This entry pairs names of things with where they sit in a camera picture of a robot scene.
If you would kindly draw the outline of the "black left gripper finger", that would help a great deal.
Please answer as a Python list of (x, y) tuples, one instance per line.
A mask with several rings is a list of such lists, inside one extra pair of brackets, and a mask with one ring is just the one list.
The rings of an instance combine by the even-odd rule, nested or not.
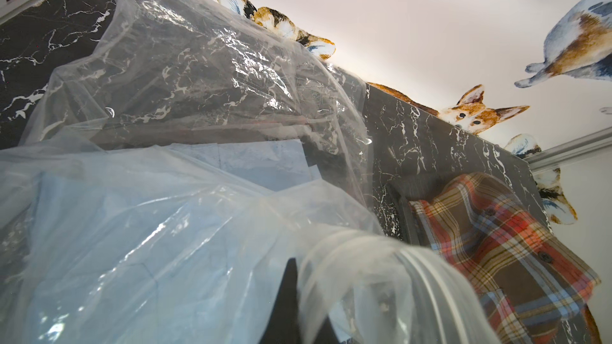
[(296, 259), (288, 260), (280, 288), (260, 344), (305, 343), (298, 319), (298, 268)]

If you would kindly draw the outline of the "clear plastic vacuum bag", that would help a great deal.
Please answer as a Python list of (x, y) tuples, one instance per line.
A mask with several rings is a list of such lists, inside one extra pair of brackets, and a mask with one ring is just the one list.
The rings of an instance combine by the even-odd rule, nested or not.
[(494, 343), (386, 237), (360, 111), (210, 0), (117, 0), (1, 154), (4, 343)]

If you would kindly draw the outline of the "red plaid shirt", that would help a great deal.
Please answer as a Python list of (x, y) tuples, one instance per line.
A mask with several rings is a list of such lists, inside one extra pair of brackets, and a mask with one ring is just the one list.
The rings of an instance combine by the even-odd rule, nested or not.
[(423, 243), (471, 283), (503, 343), (550, 343), (601, 282), (493, 176), (459, 175), (408, 204)]

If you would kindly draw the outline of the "light blue folded shirt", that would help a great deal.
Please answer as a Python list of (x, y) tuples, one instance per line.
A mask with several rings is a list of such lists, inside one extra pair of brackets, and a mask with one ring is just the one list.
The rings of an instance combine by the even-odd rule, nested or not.
[(260, 343), (285, 266), (353, 199), (310, 173), (268, 190), (199, 148), (19, 148), (30, 251), (8, 343)]

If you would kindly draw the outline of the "aluminium frame post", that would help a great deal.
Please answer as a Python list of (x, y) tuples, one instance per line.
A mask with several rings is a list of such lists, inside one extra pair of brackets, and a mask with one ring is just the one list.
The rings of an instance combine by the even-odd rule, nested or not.
[(611, 151), (610, 127), (541, 151), (524, 161), (529, 165), (532, 173), (538, 173), (609, 151)]

